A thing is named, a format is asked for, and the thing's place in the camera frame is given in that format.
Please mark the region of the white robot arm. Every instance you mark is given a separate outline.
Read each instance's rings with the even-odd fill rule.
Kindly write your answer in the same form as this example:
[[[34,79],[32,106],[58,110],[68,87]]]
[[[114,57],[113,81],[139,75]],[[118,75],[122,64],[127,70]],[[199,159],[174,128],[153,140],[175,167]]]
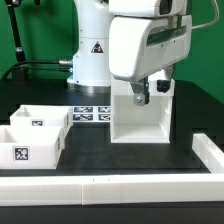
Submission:
[[[134,102],[149,102],[171,88],[175,64],[188,56],[192,17],[190,0],[74,0],[79,46],[72,58],[68,86],[107,93],[110,79],[126,81]]]

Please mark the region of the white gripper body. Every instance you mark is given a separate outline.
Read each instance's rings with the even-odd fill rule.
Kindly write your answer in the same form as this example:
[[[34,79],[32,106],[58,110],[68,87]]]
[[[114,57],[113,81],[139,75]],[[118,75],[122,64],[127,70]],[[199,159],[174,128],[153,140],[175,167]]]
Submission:
[[[114,78],[137,82],[185,59],[192,17],[188,0],[110,0],[109,68]]]

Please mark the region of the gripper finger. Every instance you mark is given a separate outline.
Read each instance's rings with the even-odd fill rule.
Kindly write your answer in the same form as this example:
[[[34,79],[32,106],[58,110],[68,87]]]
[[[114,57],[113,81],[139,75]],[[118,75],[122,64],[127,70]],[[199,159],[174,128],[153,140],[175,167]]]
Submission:
[[[175,71],[175,66],[171,65],[162,69],[159,72],[160,77],[157,79],[158,92],[166,93],[170,90],[171,79],[172,79],[174,71]]]
[[[134,103],[138,106],[144,106],[149,103],[149,83],[146,78],[131,84],[134,92]]]

